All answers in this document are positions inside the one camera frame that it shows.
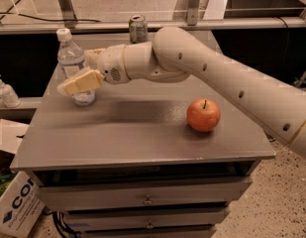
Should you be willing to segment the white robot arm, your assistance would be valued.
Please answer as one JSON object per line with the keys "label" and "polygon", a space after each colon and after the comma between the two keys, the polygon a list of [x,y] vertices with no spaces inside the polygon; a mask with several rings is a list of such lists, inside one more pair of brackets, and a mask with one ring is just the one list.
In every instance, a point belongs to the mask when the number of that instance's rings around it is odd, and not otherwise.
{"label": "white robot arm", "polygon": [[65,80],[60,94],[96,89],[104,81],[168,83],[193,75],[306,160],[306,91],[228,58],[180,28],[163,27],[150,42],[91,50],[86,57],[96,67]]}

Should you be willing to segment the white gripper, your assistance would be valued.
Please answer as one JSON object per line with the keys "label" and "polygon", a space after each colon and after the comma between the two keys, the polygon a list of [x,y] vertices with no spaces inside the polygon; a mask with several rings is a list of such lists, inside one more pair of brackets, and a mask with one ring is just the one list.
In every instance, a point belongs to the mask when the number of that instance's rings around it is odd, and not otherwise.
{"label": "white gripper", "polygon": [[99,88],[104,79],[111,84],[127,83],[129,77],[124,66],[125,45],[107,49],[85,50],[84,68],[75,76],[66,79],[56,89],[61,95],[72,95]]}

